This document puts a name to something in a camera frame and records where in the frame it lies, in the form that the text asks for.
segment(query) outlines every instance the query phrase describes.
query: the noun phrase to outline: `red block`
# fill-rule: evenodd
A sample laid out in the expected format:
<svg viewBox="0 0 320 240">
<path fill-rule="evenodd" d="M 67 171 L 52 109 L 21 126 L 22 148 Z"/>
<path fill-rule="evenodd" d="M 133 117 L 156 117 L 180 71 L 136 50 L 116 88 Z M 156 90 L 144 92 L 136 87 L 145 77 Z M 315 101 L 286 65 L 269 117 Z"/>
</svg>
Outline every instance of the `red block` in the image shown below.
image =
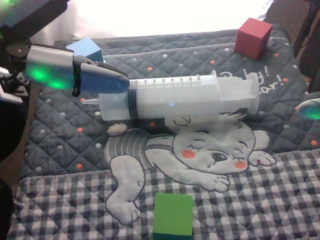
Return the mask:
<svg viewBox="0 0 320 240">
<path fill-rule="evenodd" d="M 258 59 L 266 50 L 272 24 L 249 18 L 238 30 L 234 52 Z"/>
</svg>

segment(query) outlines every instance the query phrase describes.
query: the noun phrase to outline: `large plastic syringe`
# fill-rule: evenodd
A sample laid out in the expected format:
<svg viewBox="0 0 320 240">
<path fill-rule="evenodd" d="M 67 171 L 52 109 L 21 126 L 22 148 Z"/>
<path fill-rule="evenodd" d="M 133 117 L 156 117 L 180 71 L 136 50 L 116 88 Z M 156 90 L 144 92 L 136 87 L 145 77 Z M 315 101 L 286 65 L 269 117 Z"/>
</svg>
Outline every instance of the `large plastic syringe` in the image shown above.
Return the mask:
<svg viewBox="0 0 320 240">
<path fill-rule="evenodd" d="M 130 120 L 189 117 L 236 112 L 247 108 L 255 114 L 259 106 L 259 82 L 254 73 L 247 79 L 199 75 L 130 80 L 120 94 L 99 94 L 83 104 L 99 104 L 102 119 Z"/>
</svg>

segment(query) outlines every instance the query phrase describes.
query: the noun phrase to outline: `orange dot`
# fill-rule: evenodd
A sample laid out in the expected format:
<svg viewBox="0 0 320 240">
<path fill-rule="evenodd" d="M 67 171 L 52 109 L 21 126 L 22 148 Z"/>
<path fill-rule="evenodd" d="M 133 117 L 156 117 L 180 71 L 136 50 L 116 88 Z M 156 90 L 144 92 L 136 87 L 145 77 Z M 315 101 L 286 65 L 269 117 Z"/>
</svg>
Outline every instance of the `orange dot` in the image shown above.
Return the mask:
<svg viewBox="0 0 320 240">
<path fill-rule="evenodd" d="M 244 169 L 247 165 L 246 165 L 246 162 L 244 161 L 237 161 L 234 166 L 237 168 L 237 169 Z"/>
<path fill-rule="evenodd" d="M 195 157 L 195 153 L 192 150 L 184 150 L 182 152 L 182 156 L 184 156 L 186 159 L 193 159 Z"/>
<path fill-rule="evenodd" d="M 77 169 L 82 169 L 82 164 L 81 163 L 78 163 L 76 166 L 75 166 Z"/>
<path fill-rule="evenodd" d="M 311 145 L 312 146 L 317 146 L 318 145 L 318 141 L 317 140 L 312 140 L 311 141 Z"/>
</svg>

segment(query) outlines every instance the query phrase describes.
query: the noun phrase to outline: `toy block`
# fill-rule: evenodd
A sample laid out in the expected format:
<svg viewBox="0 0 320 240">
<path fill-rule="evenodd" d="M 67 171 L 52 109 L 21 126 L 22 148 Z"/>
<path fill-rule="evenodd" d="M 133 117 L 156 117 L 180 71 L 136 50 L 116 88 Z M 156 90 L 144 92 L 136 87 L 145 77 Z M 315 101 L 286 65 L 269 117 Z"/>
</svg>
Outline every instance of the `toy block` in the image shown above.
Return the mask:
<svg viewBox="0 0 320 240">
<path fill-rule="evenodd" d="M 101 48 L 88 37 L 72 43 L 66 48 L 72 50 L 75 56 L 82 55 L 94 62 L 104 61 Z"/>
<path fill-rule="evenodd" d="M 272 24 L 249 18 L 237 31 L 234 52 L 258 59 L 267 49 Z"/>
<path fill-rule="evenodd" d="M 153 239 L 191 240 L 193 197 L 186 194 L 155 194 Z"/>
</svg>

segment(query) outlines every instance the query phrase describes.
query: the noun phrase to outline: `green block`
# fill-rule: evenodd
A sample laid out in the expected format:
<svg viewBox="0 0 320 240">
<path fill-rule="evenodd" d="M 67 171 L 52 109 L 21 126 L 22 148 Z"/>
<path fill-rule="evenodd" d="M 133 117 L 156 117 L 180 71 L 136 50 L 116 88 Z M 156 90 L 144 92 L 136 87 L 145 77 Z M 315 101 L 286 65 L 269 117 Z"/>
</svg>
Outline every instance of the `green block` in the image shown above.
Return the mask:
<svg viewBox="0 0 320 240">
<path fill-rule="evenodd" d="M 192 239 L 193 197 L 186 194 L 155 194 L 154 240 Z"/>
</svg>

